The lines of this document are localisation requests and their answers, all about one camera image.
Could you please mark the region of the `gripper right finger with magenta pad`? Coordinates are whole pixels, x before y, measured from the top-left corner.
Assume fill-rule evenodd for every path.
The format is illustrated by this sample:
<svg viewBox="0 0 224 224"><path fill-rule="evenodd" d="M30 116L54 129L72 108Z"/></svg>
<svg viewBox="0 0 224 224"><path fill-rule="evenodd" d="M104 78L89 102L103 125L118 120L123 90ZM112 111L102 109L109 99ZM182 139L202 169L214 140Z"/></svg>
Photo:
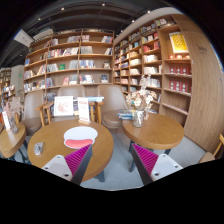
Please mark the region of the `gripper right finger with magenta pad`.
<svg viewBox="0 0 224 224"><path fill-rule="evenodd" d="M167 154L157 155L137 144L132 144L131 154L144 185L182 169L182 166Z"/></svg>

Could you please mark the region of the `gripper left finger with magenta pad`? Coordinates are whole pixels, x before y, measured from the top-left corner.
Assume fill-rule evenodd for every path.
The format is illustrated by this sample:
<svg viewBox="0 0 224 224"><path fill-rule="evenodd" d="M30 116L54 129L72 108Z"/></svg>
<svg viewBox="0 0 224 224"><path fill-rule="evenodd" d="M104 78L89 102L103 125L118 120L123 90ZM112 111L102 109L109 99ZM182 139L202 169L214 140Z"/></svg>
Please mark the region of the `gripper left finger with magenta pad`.
<svg viewBox="0 0 224 224"><path fill-rule="evenodd" d="M92 156L92 145L87 145L67 156L56 155L42 169L80 185Z"/></svg>

